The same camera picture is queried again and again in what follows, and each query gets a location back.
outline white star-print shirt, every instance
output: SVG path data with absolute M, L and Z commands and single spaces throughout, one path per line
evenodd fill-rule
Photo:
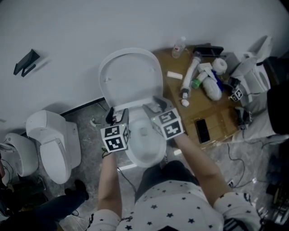
M 257 231 L 261 227 L 247 194 L 226 193 L 211 207 L 199 186 L 176 180 L 149 189 L 123 218 L 106 209 L 91 218 L 88 231 L 158 231 L 167 226 L 177 231 Z

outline toilet lid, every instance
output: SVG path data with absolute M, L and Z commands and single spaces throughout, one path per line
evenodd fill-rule
M 163 95 L 158 59 L 140 48 L 126 48 L 106 57 L 99 70 L 99 84 L 110 107 Z
M 68 165 L 65 158 L 65 150 L 60 139 L 55 139 L 40 146 L 40 155 L 45 171 L 57 184 L 67 181 Z

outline toilet bowl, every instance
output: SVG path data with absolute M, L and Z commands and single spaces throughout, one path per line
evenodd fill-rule
M 137 166 L 151 167 L 164 158 L 166 140 L 153 129 L 143 104 L 162 96 L 163 77 L 158 59 L 149 51 L 127 48 L 110 54 L 99 67 L 101 91 L 115 115 L 128 108 L 130 139 L 126 154 Z
M 77 125 L 42 110 L 27 119 L 26 133 L 41 143 L 40 156 L 49 177 L 57 184 L 65 183 L 81 162 Z
M 38 156 L 35 144 L 26 137 L 16 133 L 8 133 L 4 142 L 0 143 L 2 155 L 13 155 L 13 166 L 19 176 L 24 177 L 34 173 L 38 168 Z

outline white wall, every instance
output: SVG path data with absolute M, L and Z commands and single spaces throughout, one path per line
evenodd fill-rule
M 278 0 L 3 0 L 0 140 L 42 108 L 62 113 L 102 97 L 98 66 L 115 50 L 154 50 L 186 36 L 245 51 L 264 35 L 274 38 L 273 55 L 289 48 L 289 15 Z M 31 48 L 44 59 L 14 76 Z

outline wooden table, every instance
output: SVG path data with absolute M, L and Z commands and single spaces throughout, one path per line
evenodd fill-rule
M 190 105 L 184 107 L 181 104 L 180 89 L 182 81 L 167 77 L 168 71 L 180 73 L 185 78 L 186 71 L 191 64 L 193 46 L 185 50 L 181 57 L 174 59 L 171 56 L 172 49 L 164 49 L 154 52 L 158 58 L 162 72 L 163 72 L 163 95 L 172 101 L 177 108 L 184 125 L 184 129 L 188 136 L 201 148 L 212 146 L 216 141 L 223 141 L 238 131 L 237 115 L 233 108 L 240 106 L 239 103 L 234 103 L 229 99 L 229 94 L 224 91 L 222 98 L 215 102 L 210 100 L 202 87 L 199 89 L 192 89 L 191 97 L 188 99 Z M 204 58 L 202 63 L 212 63 L 214 58 Z M 220 79 L 228 79 L 229 76 L 223 74 Z M 201 144 L 198 139 L 198 134 L 195 126 L 195 121 L 205 119 L 208 131 L 210 134 L 210 141 Z

